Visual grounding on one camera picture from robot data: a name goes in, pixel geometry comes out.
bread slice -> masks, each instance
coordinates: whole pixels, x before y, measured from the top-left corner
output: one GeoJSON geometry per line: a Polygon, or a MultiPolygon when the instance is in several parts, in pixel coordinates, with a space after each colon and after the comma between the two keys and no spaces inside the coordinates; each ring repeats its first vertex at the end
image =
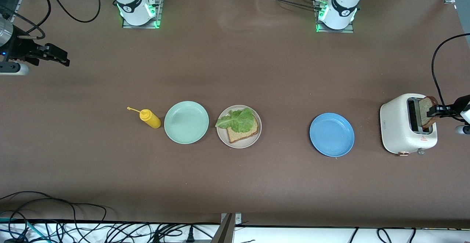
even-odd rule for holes
{"type": "Polygon", "coordinates": [[[227,133],[228,133],[228,141],[230,143],[235,143],[239,140],[242,140],[242,139],[245,139],[245,138],[249,138],[250,136],[254,136],[258,133],[258,128],[259,128],[259,125],[258,125],[258,121],[256,120],[256,117],[253,117],[255,120],[253,122],[253,127],[250,131],[248,132],[245,132],[245,133],[237,133],[235,131],[232,130],[232,128],[227,128],[227,133]]]}
{"type": "Polygon", "coordinates": [[[429,128],[432,126],[436,121],[439,119],[438,117],[428,117],[428,111],[431,107],[438,105],[438,101],[436,98],[432,96],[427,96],[421,100],[419,100],[419,114],[421,116],[421,126],[424,129],[429,128]]]}

plate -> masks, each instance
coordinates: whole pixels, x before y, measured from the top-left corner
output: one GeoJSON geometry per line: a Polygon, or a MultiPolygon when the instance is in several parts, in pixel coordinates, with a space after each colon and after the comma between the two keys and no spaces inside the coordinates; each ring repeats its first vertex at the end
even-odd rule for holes
{"type": "MultiPolygon", "coordinates": [[[[248,106],[246,106],[246,105],[240,105],[240,104],[230,106],[229,108],[225,109],[220,114],[220,116],[218,116],[218,117],[220,119],[222,116],[227,116],[230,111],[243,110],[247,107],[248,106]]],[[[253,116],[258,121],[258,133],[254,136],[249,137],[249,138],[239,140],[235,143],[230,143],[230,141],[228,140],[227,129],[217,128],[218,137],[220,138],[220,140],[222,140],[222,142],[225,145],[227,145],[231,148],[248,148],[249,146],[253,145],[258,140],[258,138],[260,138],[260,134],[261,134],[261,119],[260,119],[260,116],[258,115],[258,113],[256,111],[254,111],[253,108],[250,108],[250,109],[253,111],[253,116]]]]}
{"type": "Polygon", "coordinates": [[[197,102],[182,101],[168,110],[164,127],[171,140],[178,144],[191,144],[207,132],[209,116],[197,102]]]}
{"type": "Polygon", "coordinates": [[[342,116],[324,113],[317,116],[310,125],[310,140],[320,153],[340,157],[354,145],[354,130],[342,116]]]}

sandwich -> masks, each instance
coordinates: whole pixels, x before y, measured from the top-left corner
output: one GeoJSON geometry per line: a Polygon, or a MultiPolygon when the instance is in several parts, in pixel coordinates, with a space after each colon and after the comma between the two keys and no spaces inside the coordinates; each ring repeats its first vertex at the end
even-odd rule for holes
{"type": "Polygon", "coordinates": [[[215,126],[227,130],[230,143],[254,136],[259,129],[258,121],[250,108],[231,110],[228,116],[218,119],[215,126]]]}

brown table surface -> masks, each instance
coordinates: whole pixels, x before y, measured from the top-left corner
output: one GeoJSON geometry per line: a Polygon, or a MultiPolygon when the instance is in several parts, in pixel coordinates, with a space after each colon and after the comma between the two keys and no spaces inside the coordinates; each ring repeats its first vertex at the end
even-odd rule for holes
{"type": "MultiPolygon", "coordinates": [[[[304,0],[291,0],[308,4],[304,0]]],[[[80,19],[96,0],[62,0],[80,19]]],[[[316,33],[314,14],[275,0],[166,0],[161,29],[121,29],[112,0],[91,23],[74,22],[52,0],[42,26],[71,65],[42,61],[28,76],[0,77],[0,189],[34,190],[113,208],[108,220],[247,224],[468,227],[470,141],[438,123],[425,156],[383,148],[379,108],[404,93],[437,96],[434,49],[462,33],[442,0],[361,0],[354,34],[316,33]],[[179,145],[127,106],[163,117],[180,101],[202,104],[206,135],[179,145]],[[263,131],[246,149],[225,146],[214,124],[228,106],[260,114],[263,131]],[[320,154],[312,119],[335,112],[355,132],[351,152],[320,154]]],[[[44,0],[20,13],[38,22],[44,0]]],[[[28,26],[19,19],[18,26],[28,26]]],[[[436,75],[448,104],[468,94],[465,39],[446,44],[436,75]]],[[[2,202],[11,208],[36,196],[2,202]]],[[[57,204],[29,217],[71,218],[57,204]]],[[[99,219],[86,209],[78,218],[99,219]]]]}

mustard bottle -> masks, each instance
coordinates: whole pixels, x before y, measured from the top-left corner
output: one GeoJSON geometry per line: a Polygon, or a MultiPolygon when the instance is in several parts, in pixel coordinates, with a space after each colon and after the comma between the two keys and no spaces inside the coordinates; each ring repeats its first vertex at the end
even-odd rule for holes
{"type": "Polygon", "coordinates": [[[140,119],[144,121],[145,123],[147,123],[152,128],[159,128],[162,125],[160,119],[158,119],[158,117],[156,117],[156,115],[153,114],[152,111],[148,109],[143,109],[142,111],[139,111],[130,107],[127,107],[127,109],[139,112],[140,119]]]}

